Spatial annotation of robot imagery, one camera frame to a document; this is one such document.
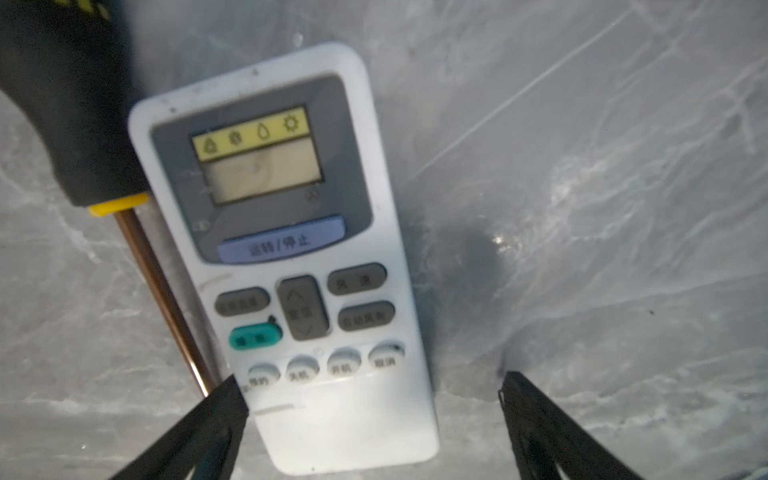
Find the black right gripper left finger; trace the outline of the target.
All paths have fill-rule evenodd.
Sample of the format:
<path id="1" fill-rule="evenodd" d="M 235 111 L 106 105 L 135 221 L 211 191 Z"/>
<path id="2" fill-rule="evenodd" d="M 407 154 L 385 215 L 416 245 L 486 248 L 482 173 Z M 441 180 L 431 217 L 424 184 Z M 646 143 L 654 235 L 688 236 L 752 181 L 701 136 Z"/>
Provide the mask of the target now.
<path id="1" fill-rule="evenodd" d="M 232 476 L 249 410 L 233 376 L 115 479 L 229 479 Z"/>

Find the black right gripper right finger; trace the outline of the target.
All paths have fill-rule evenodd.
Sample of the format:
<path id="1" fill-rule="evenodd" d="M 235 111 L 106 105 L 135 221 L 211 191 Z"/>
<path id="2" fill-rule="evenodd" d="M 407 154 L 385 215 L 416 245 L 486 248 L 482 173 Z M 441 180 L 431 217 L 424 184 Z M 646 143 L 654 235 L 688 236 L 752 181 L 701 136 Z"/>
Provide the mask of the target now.
<path id="1" fill-rule="evenodd" d="M 522 373 L 505 374 L 499 402 L 522 479 L 637 479 Z"/>

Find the white air conditioner remote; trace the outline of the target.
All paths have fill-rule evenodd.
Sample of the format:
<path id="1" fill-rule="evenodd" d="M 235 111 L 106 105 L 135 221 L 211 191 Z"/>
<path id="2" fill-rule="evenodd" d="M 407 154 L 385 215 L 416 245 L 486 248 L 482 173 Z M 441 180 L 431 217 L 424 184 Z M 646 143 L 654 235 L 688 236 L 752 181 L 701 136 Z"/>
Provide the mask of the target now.
<path id="1" fill-rule="evenodd" d="M 146 98 L 128 131 L 273 465 L 439 450 L 366 66 L 322 43 Z"/>

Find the black yellow handled screwdriver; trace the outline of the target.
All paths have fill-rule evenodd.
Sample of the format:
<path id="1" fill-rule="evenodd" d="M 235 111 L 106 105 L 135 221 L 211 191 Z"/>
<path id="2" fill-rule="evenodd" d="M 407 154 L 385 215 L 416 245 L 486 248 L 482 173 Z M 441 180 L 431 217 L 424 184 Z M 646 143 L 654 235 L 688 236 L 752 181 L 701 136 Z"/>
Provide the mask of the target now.
<path id="1" fill-rule="evenodd" d="M 206 365 L 136 209 L 149 184 L 127 131 L 141 87 L 120 1 L 4 1 L 1 91 L 27 117 L 70 203 L 117 222 L 203 395 Z"/>

